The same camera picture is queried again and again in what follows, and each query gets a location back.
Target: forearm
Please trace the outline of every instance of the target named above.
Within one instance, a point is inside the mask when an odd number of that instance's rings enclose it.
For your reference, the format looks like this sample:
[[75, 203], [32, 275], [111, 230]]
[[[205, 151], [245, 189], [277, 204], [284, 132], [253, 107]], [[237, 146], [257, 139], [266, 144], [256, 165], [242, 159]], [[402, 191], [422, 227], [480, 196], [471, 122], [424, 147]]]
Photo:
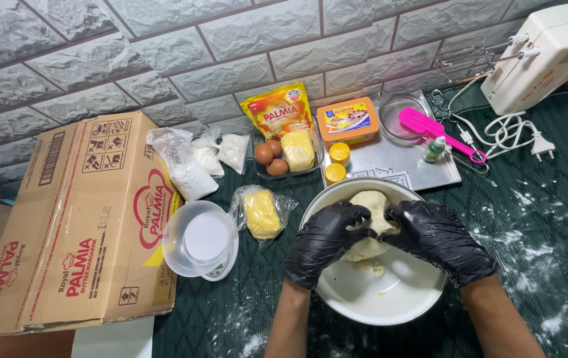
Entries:
[[264, 358], [303, 358], [306, 356], [306, 335], [311, 290], [299, 287], [284, 278], [278, 309], [266, 342]]
[[461, 288], [485, 358], [544, 358], [496, 275]]

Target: palmia margarine pouch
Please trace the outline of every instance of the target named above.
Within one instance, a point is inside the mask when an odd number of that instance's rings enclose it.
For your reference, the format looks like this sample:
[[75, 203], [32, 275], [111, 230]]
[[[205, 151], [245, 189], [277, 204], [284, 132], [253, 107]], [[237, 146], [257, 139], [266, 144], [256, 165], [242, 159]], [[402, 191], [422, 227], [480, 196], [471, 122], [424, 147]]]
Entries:
[[249, 97], [240, 105], [267, 140], [280, 140], [289, 132], [312, 128], [304, 84], [282, 86]]

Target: pink spatula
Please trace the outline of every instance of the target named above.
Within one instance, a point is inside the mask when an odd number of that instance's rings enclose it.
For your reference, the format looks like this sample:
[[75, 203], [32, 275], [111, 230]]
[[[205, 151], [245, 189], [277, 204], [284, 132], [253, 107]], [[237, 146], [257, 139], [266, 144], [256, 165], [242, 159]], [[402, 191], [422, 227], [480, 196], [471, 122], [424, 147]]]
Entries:
[[[405, 108], [399, 113], [399, 121], [408, 128], [412, 129], [417, 133], [427, 132], [425, 136], [430, 139], [434, 140], [436, 137], [444, 136], [446, 143], [451, 145], [452, 148], [467, 154], [470, 157], [470, 160], [475, 163], [482, 163], [485, 161], [485, 153], [479, 150], [473, 150], [467, 145], [455, 140], [451, 136], [443, 133], [443, 125], [434, 119], [424, 115], [423, 113], [414, 110], [412, 108]], [[474, 159], [474, 154], [478, 154], [480, 160]]]

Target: cardboard box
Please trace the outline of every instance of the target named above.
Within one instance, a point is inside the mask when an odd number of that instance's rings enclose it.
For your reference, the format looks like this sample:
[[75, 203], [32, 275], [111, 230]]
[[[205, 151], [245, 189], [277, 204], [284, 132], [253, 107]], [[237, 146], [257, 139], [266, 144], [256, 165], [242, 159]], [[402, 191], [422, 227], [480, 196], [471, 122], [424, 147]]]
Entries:
[[151, 128], [136, 111], [39, 135], [0, 242], [0, 335], [171, 310], [161, 241], [180, 200]]

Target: barcode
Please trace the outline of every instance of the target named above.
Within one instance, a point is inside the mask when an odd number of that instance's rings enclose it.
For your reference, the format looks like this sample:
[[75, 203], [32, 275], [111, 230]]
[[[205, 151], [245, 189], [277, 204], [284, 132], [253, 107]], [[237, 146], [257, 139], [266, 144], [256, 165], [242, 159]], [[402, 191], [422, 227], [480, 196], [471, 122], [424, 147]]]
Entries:
[[52, 183], [54, 168], [56, 167], [56, 162], [59, 159], [59, 153], [61, 152], [61, 146], [63, 145], [63, 137], [65, 137], [65, 132], [56, 133], [54, 137], [52, 137], [50, 149], [47, 152], [47, 157], [45, 157], [45, 164], [43, 165], [43, 170], [41, 171], [39, 186]]

